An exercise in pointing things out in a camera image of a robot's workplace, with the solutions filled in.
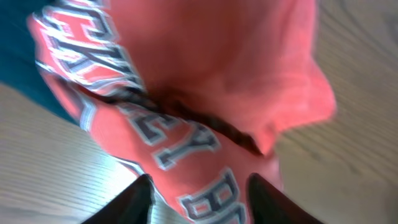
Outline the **coral red t-shirt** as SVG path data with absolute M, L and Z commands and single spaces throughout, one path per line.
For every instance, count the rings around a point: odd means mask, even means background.
M 277 138 L 324 121 L 315 0 L 55 1 L 28 20 L 81 129 L 190 223 L 254 223 L 248 180 L 283 188 Z

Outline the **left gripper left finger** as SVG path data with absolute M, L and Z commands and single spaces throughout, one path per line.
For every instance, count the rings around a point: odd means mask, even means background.
M 154 194 L 151 180 L 141 175 L 82 224 L 148 224 Z

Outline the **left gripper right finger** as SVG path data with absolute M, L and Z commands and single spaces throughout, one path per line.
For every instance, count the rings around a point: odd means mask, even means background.
M 254 224 L 323 224 L 257 173 L 247 181 Z

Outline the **folded dark navy garment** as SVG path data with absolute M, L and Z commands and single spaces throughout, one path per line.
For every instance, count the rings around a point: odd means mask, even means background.
M 36 67 L 35 42 L 27 25 L 32 13 L 51 3 L 50 0 L 1 0 L 1 83 L 75 124 Z

